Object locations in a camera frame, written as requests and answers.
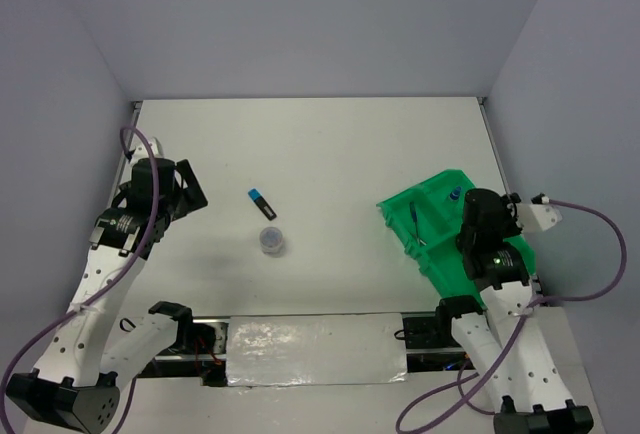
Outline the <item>white glue bottle blue cap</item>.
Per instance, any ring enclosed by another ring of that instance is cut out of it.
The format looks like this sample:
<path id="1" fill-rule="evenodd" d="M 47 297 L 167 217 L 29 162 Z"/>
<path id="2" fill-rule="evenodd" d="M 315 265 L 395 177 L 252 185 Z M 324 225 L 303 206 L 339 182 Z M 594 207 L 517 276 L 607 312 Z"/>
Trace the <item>white glue bottle blue cap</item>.
<path id="1" fill-rule="evenodd" d="M 448 195 L 448 199 L 451 202 L 457 202 L 460 199 L 461 193 L 462 193 L 462 187 L 456 186 Z"/>

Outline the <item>blue cap highlighter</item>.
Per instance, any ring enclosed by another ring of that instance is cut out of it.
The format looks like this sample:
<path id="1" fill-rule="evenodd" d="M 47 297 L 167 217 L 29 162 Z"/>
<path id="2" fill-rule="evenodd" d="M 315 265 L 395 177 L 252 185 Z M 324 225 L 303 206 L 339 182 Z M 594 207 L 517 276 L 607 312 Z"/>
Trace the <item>blue cap highlighter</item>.
<path id="1" fill-rule="evenodd" d="M 269 221 L 273 221 L 277 218 L 277 214 L 275 213 L 273 208 L 257 189 L 249 190 L 248 196 Z"/>

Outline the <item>blue ballpoint pen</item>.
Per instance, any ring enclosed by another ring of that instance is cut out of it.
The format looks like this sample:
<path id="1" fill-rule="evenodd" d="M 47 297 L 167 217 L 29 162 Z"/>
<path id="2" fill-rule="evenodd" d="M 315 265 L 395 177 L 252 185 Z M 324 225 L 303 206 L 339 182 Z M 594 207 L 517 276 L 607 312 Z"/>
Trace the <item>blue ballpoint pen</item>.
<path id="1" fill-rule="evenodd" d="M 422 240 L 422 238 L 420 236 L 417 209 L 416 209 L 415 202 L 413 202 L 413 201 L 411 201 L 409 203 L 409 212 L 410 212 L 410 216 L 411 216 L 411 219 L 412 219 L 412 222 L 413 222 L 413 225 L 414 225 L 414 234 L 415 234 L 416 242 L 420 246 L 424 246 L 424 245 L 426 245 L 426 243 Z"/>

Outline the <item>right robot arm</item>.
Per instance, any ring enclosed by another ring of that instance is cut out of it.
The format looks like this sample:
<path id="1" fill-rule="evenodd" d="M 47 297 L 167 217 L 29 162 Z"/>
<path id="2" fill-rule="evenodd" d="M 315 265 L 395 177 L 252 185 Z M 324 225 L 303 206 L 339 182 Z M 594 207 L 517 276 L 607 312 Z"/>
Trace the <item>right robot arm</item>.
<path id="1" fill-rule="evenodd" d="M 545 197 L 524 204 L 515 194 L 466 192 L 455 246 L 479 295 L 442 300 L 435 334 L 469 355 L 491 400 L 497 433 L 588 433 L 594 419 L 562 380 L 535 317 L 537 297 L 523 255 L 510 243 L 562 219 Z"/>

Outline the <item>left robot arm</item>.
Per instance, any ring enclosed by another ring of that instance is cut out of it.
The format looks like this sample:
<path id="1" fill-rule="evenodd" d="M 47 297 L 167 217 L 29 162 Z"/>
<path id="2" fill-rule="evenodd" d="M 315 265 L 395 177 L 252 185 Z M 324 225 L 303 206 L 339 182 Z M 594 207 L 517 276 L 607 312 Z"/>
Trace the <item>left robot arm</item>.
<path id="1" fill-rule="evenodd" d="M 124 298 L 170 224 L 208 201 L 189 161 L 140 159 L 131 179 L 97 219 L 87 264 L 65 322 L 27 373 L 11 370 L 5 395 L 29 418 L 102 433 L 114 421 L 122 390 L 165 349 L 189 350 L 196 339 L 190 308 L 154 304 L 114 346 L 107 340 Z"/>

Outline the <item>green plastic organizer tray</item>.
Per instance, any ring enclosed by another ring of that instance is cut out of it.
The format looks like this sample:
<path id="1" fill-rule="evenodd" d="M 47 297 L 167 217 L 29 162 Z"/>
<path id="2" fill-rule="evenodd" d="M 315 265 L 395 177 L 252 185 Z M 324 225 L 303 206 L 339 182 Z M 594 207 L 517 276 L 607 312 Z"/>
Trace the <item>green plastic organizer tray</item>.
<path id="1" fill-rule="evenodd" d="M 462 187 L 460 199 L 451 202 L 450 192 Z M 465 193 L 475 187 L 464 171 L 446 169 L 377 204 L 386 226 L 401 242 L 404 252 L 418 264 L 442 298 L 472 295 L 481 296 L 464 270 L 463 258 L 456 247 L 456 236 L 462 224 Z M 409 203 L 415 202 L 419 231 L 426 243 L 420 246 L 415 239 Z"/>

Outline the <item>clear jar of paper clips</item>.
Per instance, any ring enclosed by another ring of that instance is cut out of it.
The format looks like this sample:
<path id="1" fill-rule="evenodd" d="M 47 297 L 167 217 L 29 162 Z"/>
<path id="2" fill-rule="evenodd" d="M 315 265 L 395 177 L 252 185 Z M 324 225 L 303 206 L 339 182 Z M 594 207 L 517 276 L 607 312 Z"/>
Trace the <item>clear jar of paper clips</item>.
<path id="1" fill-rule="evenodd" d="M 263 253 L 277 255 L 284 248 L 284 235 L 277 227 L 269 226 L 260 232 L 259 243 Z"/>

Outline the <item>silver tape strip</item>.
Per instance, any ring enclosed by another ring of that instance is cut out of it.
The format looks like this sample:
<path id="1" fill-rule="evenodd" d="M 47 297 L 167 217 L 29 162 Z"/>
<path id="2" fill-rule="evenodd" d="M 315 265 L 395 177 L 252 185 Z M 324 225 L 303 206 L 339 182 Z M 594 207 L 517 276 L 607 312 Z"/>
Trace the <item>silver tape strip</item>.
<path id="1" fill-rule="evenodd" d="M 372 385 L 407 378 L 398 313 L 233 317 L 226 377 L 237 387 Z"/>

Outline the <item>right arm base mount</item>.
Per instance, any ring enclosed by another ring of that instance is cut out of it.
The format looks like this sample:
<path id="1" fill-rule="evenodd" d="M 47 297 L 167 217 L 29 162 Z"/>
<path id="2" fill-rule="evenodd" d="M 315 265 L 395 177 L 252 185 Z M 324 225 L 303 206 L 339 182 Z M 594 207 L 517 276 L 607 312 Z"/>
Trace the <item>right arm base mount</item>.
<path id="1" fill-rule="evenodd" d="M 434 312 L 403 314 L 394 338 L 406 349 L 409 373 L 455 372 L 466 360 L 463 348 L 440 332 Z"/>

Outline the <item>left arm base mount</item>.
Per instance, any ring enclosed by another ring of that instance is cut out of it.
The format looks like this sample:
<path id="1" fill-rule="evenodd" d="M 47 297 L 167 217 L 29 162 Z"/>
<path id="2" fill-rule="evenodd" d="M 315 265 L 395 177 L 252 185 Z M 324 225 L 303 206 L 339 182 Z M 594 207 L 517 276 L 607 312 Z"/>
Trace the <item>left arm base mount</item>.
<path id="1" fill-rule="evenodd" d="M 139 377 L 192 379 L 201 386 L 226 387 L 229 324 L 229 318 L 195 318 L 187 340 L 161 351 Z"/>

